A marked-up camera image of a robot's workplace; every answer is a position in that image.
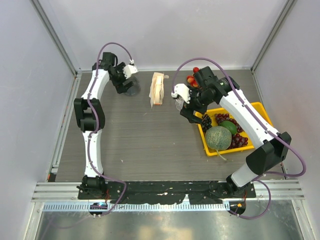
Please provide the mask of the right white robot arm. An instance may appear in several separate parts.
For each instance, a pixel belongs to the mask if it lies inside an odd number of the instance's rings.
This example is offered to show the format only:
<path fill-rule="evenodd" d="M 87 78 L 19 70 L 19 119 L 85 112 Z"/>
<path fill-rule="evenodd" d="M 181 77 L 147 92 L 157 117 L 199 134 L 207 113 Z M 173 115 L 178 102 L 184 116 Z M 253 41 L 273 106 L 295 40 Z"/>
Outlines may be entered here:
<path fill-rule="evenodd" d="M 200 124 L 201 118 L 194 113 L 203 114 L 209 104 L 217 103 L 235 118 L 254 146 L 254 151 L 246 157 L 245 163 L 226 179 L 226 192 L 232 197 L 238 197 L 248 183 L 285 160 L 292 138 L 287 132 L 280 133 L 270 125 L 228 75 L 219 79 L 206 66 L 198 70 L 194 77 L 199 88 L 183 83 L 172 88 L 172 98 L 183 101 L 180 114 L 190 123 Z"/>

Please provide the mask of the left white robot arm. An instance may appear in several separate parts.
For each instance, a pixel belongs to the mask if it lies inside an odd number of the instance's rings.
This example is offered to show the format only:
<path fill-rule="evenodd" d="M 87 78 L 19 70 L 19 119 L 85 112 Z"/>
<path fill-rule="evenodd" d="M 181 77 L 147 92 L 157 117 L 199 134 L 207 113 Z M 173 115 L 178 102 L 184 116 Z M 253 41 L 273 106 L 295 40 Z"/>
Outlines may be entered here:
<path fill-rule="evenodd" d="M 118 62 L 111 52 L 104 52 L 102 59 L 92 66 L 90 82 L 81 97 L 73 101 L 76 124 L 82 132 L 85 144 L 85 171 L 79 190 L 80 200 L 102 199 L 107 195 L 101 161 L 101 135 L 106 118 L 101 97 L 108 82 L 112 82 L 118 94 L 126 93 L 134 84 L 127 80 L 138 72 L 135 62 Z"/>

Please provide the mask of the grey glass coffee server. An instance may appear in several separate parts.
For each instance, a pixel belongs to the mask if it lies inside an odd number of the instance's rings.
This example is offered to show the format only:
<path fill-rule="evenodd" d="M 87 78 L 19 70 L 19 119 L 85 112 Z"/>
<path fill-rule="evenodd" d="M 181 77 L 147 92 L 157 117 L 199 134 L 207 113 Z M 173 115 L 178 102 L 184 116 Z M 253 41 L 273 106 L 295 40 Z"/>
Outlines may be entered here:
<path fill-rule="evenodd" d="M 127 92 L 124 93 L 124 95 L 126 96 L 135 96 L 137 94 L 140 93 L 141 91 L 141 86 L 140 86 L 140 82 L 137 79 L 137 77 L 135 76 L 131 76 L 129 79 L 127 79 L 124 84 L 129 84 L 129 83 L 133 83 L 133 85 L 127 90 Z"/>

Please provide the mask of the clear plastic coffee dripper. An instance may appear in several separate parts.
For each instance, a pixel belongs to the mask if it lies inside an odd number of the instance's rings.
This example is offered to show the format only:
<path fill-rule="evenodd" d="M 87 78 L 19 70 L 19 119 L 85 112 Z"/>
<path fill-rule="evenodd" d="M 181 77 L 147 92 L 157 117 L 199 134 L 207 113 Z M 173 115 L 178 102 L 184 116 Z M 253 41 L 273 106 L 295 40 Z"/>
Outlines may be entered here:
<path fill-rule="evenodd" d="M 178 111 L 181 111 L 184 106 L 185 101 L 182 98 L 175 99 L 175 106 Z"/>

